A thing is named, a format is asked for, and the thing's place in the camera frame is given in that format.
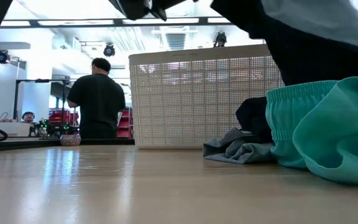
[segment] metal frame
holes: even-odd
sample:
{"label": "metal frame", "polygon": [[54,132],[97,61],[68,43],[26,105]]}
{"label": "metal frame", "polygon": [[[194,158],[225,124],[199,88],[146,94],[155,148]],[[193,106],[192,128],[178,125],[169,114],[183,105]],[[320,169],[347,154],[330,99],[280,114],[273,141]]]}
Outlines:
{"label": "metal frame", "polygon": [[[198,22],[170,22],[170,20],[183,19],[190,21],[198,19]],[[221,19],[222,22],[208,22],[208,19]],[[97,22],[111,21],[111,24],[97,24]],[[35,29],[35,28],[89,28],[89,27],[144,27],[144,26],[232,26],[233,24],[224,17],[171,17],[167,22],[159,20],[155,23],[155,18],[144,18],[138,21],[131,21],[128,19],[107,18],[107,19],[9,19],[1,24],[1,29]],[[4,26],[4,22],[11,23],[11,26]],[[29,26],[15,26],[14,23],[29,23]],[[42,25],[43,22],[56,22],[58,25]]]}
{"label": "metal frame", "polygon": [[65,124],[65,118],[63,116],[65,112],[65,102],[66,102],[66,86],[70,79],[37,79],[37,80],[16,80],[16,86],[15,86],[15,98],[14,98],[14,105],[13,105],[13,119],[18,119],[17,115],[17,101],[19,97],[19,84],[21,82],[31,82],[31,83],[50,83],[50,82],[62,82],[63,83],[63,106],[62,106],[62,118],[60,120],[61,126]]}

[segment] table surface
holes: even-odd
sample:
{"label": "table surface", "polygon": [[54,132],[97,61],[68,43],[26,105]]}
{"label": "table surface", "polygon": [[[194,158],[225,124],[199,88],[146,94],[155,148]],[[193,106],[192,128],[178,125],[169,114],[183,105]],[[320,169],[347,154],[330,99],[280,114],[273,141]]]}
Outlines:
{"label": "table surface", "polygon": [[358,187],[134,146],[0,152],[0,223],[358,223]]}
{"label": "table surface", "polygon": [[24,142],[24,141],[39,141],[41,139],[41,137],[34,137],[34,138],[28,138],[28,137],[24,137],[24,138],[8,138],[7,140],[3,141],[3,142]]}

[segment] white fabric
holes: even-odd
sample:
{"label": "white fabric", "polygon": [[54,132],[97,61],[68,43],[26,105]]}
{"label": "white fabric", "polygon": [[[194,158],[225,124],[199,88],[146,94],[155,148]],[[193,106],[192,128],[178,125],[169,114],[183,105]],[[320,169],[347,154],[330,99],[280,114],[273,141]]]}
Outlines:
{"label": "white fabric", "polygon": [[261,0],[266,15],[294,29],[358,46],[358,11],[349,0]]}

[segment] window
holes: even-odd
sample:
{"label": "window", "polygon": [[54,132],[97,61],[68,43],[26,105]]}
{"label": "window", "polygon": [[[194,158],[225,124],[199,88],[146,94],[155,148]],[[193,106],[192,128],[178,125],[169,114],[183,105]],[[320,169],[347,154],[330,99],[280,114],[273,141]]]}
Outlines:
{"label": "window", "polygon": [[56,108],[57,100],[57,97],[49,96],[49,108]]}
{"label": "window", "polygon": [[[63,100],[62,99],[58,99],[58,100],[59,100],[58,108],[62,108],[63,107]],[[74,112],[74,108],[69,108],[68,107],[67,101],[65,102],[65,110],[70,110],[71,112]]]}

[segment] gray cloth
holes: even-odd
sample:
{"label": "gray cloth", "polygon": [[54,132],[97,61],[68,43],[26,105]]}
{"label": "gray cloth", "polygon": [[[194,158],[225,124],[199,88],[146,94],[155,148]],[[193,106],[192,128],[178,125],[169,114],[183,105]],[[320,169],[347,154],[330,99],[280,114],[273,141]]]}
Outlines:
{"label": "gray cloth", "polygon": [[270,153],[273,144],[255,142],[257,142],[257,136],[254,136],[251,132],[233,128],[223,138],[204,143],[203,157],[204,159],[235,164],[273,161]]}

